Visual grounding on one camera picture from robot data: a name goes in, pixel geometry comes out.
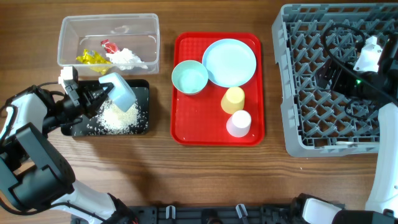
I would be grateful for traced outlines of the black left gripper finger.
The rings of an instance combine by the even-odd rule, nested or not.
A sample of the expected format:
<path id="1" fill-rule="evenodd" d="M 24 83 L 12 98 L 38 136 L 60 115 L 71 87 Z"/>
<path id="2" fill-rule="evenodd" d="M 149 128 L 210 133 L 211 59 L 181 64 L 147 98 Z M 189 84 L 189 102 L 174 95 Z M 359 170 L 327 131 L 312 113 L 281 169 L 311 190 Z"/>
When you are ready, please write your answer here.
<path id="1" fill-rule="evenodd" d="M 94 117 L 98 114 L 101 105 L 106 101 L 108 98 L 107 94 L 103 93 L 98 97 L 94 98 L 93 100 L 89 101 L 88 106 L 86 107 L 86 116 L 87 117 Z"/>
<path id="2" fill-rule="evenodd" d="M 114 88 L 112 83 L 99 83 L 84 85 L 83 92 L 86 96 L 107 96 Z"/>

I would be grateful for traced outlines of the pile of white rice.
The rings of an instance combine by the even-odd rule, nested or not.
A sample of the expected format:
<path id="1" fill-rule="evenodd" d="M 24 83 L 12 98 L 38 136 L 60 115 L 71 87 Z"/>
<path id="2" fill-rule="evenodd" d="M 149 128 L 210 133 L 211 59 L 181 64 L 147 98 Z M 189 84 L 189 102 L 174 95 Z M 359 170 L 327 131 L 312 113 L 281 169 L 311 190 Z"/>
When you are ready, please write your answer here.
<path id="1" fill-rule="evenodd" d="M 89 135 L 143 134 L 148 127 L 148 113 L 137 102 L 123 112 L 111 100 L 106 100 L 85 125 Z"/>

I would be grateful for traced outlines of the light blue bowl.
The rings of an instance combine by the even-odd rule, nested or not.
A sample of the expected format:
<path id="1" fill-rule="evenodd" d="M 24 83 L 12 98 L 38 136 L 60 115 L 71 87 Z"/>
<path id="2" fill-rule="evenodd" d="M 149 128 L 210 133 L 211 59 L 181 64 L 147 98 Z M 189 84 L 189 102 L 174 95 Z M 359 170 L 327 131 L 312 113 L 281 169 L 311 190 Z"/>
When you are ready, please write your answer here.
<path id="1" fill-rule="evenodd" d="M 118 73 L 110 73 L 98 80 L 101 84 L 112 83 L 113 88 L 108 93 L 109 99 L 123 112 L 127 112 L 137 98 L 127 81 Z"/>

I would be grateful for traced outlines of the yellow snack wrapper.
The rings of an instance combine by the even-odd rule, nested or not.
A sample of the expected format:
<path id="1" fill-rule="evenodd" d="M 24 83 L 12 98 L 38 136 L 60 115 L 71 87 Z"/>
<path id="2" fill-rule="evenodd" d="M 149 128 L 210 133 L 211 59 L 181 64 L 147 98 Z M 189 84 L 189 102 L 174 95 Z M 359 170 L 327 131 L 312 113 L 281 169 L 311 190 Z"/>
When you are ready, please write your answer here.
<path id="1" fill-rule="evenodd" d="M 106 60 L 98 52 L 88 49 L 83 51 L 83 55 L 77 56 L 76 60 L 86 65 L 111 64 L 110 61 Z M 105 75 L 109 70 L 108 67 L 90 67 L 90 69 L 102 75 Z"/>

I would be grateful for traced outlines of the white napkin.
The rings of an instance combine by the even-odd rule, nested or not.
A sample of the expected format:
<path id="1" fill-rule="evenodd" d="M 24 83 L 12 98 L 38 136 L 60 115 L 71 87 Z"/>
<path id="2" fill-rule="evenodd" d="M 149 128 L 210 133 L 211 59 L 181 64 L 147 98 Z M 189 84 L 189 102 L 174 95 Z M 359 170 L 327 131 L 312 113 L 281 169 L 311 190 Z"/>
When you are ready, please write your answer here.
<path id="1" fill-rule="evenodd" d="M 120 66 L 120 70 L 132 70 L 135 66 L 132 63 L 138 63 L 137 67 L 148 69 L 147 65 L 143 65 L 143 61 L 131 50 L 123 48 L 116 53 L 106 53 L 107 58 L 113 64 L 129 64 L 129 66 Z"/>

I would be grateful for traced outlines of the red snack wrapper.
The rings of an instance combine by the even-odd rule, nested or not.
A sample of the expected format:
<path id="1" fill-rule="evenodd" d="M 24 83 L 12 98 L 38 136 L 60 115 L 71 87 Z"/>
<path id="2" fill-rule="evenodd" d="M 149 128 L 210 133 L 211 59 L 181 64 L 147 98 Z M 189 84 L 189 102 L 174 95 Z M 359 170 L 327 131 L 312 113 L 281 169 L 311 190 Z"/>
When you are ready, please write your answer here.
<path id="1" fill-rule="evenodd" d="M 109 54 L 114 54 L 119 51 L 118 46 L 114 42 L 110 42 L 109 39 L 102 40 L 101 46 Z"/>

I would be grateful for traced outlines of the mint green bowl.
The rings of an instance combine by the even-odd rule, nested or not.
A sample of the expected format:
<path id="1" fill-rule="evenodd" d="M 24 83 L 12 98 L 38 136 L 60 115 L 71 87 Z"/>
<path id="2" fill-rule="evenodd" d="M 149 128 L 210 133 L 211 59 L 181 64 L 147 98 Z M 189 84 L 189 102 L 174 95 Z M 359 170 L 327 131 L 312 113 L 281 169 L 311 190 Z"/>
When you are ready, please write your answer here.
<path id="1" fill-rule="evenodd" d="M 172 83 L 179 92 L 196 95 L 208 83 L 208 70 L 196 60 L 182 61 L 172 71 Z"/>

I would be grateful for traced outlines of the yellow plastic cup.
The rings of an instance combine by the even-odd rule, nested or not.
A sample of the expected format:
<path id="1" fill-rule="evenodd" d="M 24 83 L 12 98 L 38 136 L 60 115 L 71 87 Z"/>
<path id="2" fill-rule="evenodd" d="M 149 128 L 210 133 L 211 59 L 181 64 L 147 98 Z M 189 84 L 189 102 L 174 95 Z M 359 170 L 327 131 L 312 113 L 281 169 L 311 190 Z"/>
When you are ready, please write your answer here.
<path id="1" fill-rule="evenodd" d="M 235 112 L 244 108 L 244 101 L 244 90 L 238 86 L 231 87 L 228 88 L 221 99 L 221 108 L 228 114 L 234 114 Z"/>

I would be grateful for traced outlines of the light blue plate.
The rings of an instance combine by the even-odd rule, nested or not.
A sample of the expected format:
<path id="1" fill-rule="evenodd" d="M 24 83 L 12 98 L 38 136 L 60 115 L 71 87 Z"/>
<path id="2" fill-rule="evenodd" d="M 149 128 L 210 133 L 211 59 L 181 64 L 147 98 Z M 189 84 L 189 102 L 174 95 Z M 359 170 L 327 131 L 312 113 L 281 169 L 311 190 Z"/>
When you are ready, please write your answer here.
<path id="1" fill-rule="evenodd" d="M 257 68 L 256 56 L 244 42 L 221 39 L 213 42 L 204 52 L 201 63 L 215 85 L 231 88 L 247 83 Z"/>

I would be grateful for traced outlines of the white plastic cup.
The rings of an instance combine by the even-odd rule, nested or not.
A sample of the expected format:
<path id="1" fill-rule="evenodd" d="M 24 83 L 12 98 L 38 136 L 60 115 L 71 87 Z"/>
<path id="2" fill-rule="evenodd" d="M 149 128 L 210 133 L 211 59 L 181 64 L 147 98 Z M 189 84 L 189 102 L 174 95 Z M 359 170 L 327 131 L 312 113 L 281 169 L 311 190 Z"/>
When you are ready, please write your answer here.
<path id="1" fill-rule="evenodd" d="M 227 121 L 227 132 L 236 138 L 244 137 L 251 128 L 251 115 L 245 110 L 236 111 Z"/>

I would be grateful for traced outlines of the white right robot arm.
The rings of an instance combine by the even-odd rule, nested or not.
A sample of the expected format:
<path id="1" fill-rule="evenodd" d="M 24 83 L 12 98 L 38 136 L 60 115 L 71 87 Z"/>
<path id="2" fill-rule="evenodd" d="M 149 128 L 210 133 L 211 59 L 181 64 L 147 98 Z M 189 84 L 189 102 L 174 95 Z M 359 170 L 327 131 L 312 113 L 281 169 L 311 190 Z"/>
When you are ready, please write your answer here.
<path id="1" fill-rule="evenodd" d="M 364 210 L 347 210 L 308 197 L 299 215 L 307 223 L 397 223 L 397 33 L 387 31 L 385 46 L 380 47 L 377 37 L 351 30 L 362 38 L 356 64 L 330 55 L 315 78 L 319 87 L 329 86 L 351 102 L 376 104 L 380 137 L 373 186 Z"/>

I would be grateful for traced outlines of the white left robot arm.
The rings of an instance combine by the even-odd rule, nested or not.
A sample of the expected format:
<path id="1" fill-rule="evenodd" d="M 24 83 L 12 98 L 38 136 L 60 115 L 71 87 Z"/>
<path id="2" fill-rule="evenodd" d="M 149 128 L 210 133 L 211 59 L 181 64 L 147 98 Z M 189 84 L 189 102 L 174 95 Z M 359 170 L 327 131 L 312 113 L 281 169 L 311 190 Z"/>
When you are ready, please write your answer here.
<path id="1" fill-rule="evenodd" d="M 87 223 L 139 223 L 120 199 L 97 192 L 76 180 L 67 160 L 48 140 L 54 129 L 94 116 L 115 89 L 67 85 L 60 101 L 56 91 L 33 85 L 6 101 L 1 133 L 1 206 L 14 215 L 60 210 Z"/>

